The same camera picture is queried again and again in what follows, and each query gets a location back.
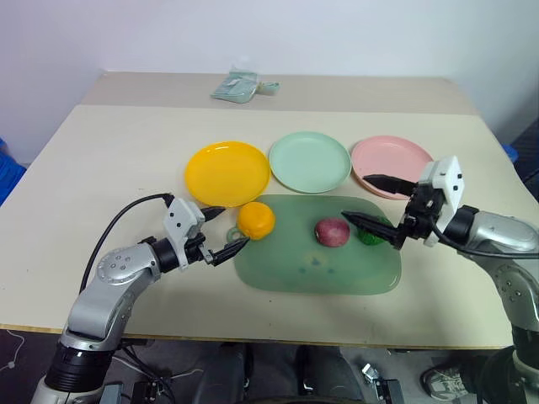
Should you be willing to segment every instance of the beige table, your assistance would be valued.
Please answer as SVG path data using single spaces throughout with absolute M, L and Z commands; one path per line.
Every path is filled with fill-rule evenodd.
M 295 130 L 318 130 L 352 147 L 374 135 L 415 141 L 434 158 L 458 155 L 463 202 L 539 225 L 498 142 L 455 85 L 442 79 L 272 77 L 277 97 L 246 105 L 209 99 L 221 77 L 110 73 L 68 116 L 0 208 L 1 327 L 59 332 L 83 268 L 109 220 L 143 195 L 188 198 L 183 170 L 214 141 L 269 150 Z M 275 180 L 267 193 L 287 194 Z M 376 197 L 352 178 L 330 194 L 378 204 L 396 222 L 405 203 Z M 102 252 L 163 235 L 164 208 L 137 207 Z M 224 243 L 235 210 L 205 227 Z M 156 338 L 254 339 L 368 346 L 495 348 L 510 325 L 489 277 L 441 245 L 406 242 L 403 275 L 383 295 L 299 295 L 253 289 L 233 264 L 173 271 L 136 303 L 127 332 Z

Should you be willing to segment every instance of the red apple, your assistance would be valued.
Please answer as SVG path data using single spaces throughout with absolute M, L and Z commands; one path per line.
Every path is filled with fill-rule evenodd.
M 350 238 L 350 228 L 344 219 L 328 217 L 314 227 L 314 235 L 326 247 L 341 247 Z

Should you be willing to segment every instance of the pink plate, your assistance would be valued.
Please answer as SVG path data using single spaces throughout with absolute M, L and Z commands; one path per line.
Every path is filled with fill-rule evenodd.
M 352 168 L 361 185 L 373 194 L 388 199 L 408 199 L 390 194 L 363 180 L 365 175 L 386 174 L 417 182 L 424 166 L 432 157 L 424 149 L 396 136 L 373 136 L 358 142 L 352 151 Z

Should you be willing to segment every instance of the shoe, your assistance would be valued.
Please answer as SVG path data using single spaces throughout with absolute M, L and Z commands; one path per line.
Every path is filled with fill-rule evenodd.
M 458 366 L 435 367 L 421 375 L 423 390 L 438 401 L 453 401 L 469 394 L 462 383 Z

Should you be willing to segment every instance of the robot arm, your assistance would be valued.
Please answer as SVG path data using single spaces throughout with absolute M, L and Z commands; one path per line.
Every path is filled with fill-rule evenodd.
M 185 271 L 190 263 L 201 260 L 218 265 L 248 242 L 247 238 L 236 240 L 219 252 L 205 247 L 201 227 L 223 211 L 219 207 L 200 210 L 192 202 L 171 199 L 163 220 L 164 239 L 148 237 L 101 258 L 93 280 L 71 309 L 52 365 L 38 384 L 32 404 L 99 401 L 136 298 L 161 274 L 175 268 Z
M 385 175 L 364 177 L 410 201 L 397 227 L 361 212 L 343 212 L 351 223 L 400 249 L 407 237 L 455 248 L 492 278 L 513 327 L 514 362 L 528 402 L 539 391 L 539 231 L 514 217 L 458 207 L 464 190 L 456 157 L 429 163 L 417 183 Z

